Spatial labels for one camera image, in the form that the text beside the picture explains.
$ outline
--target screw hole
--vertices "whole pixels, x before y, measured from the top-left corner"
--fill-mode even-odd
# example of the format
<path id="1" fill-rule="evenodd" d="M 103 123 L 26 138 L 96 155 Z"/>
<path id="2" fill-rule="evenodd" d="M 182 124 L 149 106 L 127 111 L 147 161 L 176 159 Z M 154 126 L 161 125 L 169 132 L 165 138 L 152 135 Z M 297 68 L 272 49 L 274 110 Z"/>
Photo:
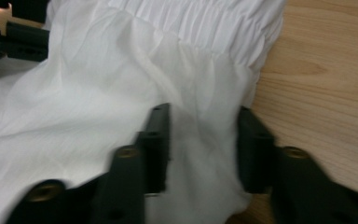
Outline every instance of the screw hole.
<path id="1" fill-rule="evenodd" d="M 27 196 L 27 199 L 32 203 L 49 201 L 57 197 L 61 192 L 63 192 L 63 188 L 60 185 L 44 185 L 31 190 Z"/>
<path id="2" fill-rule="evenodd" d="M 138 151 L 134 148 L 124 148 L 118 152 L 118 156 L 123 159 L 135 157 L 138 155 Z"/>
<path id="3" fill-rule="evenodd" d="M 284 147 L 283 152 L 294 159 L 306 159 L 309 157 L 308 153 L 297 147 Z"/>

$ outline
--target white garment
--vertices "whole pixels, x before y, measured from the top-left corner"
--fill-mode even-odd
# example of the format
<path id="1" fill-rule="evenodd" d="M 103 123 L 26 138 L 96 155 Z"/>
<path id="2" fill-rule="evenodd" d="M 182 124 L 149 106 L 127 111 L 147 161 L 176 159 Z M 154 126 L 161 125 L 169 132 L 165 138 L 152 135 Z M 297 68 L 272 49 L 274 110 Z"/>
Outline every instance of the white garment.
<path id="1" fill-rule="evenodd" d="M 40 180 L 79 185 L 172 104 L 168 190 L 147 223 L 222 224 L 250 195 L 235 119 L 250 105 L 284 0 L 53 0 L 48 60 L 0 61 L 0 223 Z"/>

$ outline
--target brass screw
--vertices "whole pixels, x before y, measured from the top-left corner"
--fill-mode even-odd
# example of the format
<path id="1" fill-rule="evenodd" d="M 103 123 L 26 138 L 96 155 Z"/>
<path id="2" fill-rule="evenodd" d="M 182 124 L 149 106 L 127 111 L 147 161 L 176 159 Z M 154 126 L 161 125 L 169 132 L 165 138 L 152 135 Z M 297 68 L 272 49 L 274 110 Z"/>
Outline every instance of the brass screw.
<path id="1" fill-rule="evenodd" d="M 63 191 L 60 185 L 48 184 L 31 190 L 26 196 L 28 202 L 40 203 L 51 200 Z"/>
<path id="2" fill-rule="evenodd" d="M 306 159 L 309 157 L 308 153 L 298 147 L 284 147 L 283 152 L 294 159 Z"/>
<path id="3" fill-rule="evenodd" d="M 118 151 L 117 156 L 122 159 L 132 158 L 138 155 L 138 150 L 135 148 L 123 148 Z"/>

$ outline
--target wood grain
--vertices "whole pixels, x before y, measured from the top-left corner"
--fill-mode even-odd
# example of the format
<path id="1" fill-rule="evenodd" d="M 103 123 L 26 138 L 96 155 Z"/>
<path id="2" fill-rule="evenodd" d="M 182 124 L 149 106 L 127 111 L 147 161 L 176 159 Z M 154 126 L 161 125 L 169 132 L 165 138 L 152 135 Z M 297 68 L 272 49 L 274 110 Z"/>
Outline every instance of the wood grain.
<path id="1" fill-rule="evenodd" d="M 19 24 L 24 24 L 33 27 L 42 27 L 43 24 L 36 21 L 27 21 L 19 18 L 14 18 L 11 16 L 11 8 L 2 9 L 0 8 L 0 30 L 2 35 L 6 35 L 6 24 L 8 21 L 13 21 Z"/>
<path id="2" fill-rule="evenodd" d="M 358 190 L 358 0 L 288 1 L 253 109 L 279 145 L 306 149 Z M 273 223 L 269 198 L 256 196 L 235 219 Z"/>

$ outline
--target wooden surface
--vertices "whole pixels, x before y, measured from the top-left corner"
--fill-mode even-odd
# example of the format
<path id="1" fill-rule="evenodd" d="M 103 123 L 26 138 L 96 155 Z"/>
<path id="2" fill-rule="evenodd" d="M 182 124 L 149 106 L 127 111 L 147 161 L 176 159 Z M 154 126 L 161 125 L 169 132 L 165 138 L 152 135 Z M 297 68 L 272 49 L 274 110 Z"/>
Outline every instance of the wooden surface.
<path id="1" fill-rule="evenodd" d="M 0 11 L 1 27 L 7 13 Z M 288 1 L 253 109 L 279 145 L 306 149 L 358 190 L 358 0 Z M 228 223 L 273 223 L 268 197 L 256 196 Z"/>

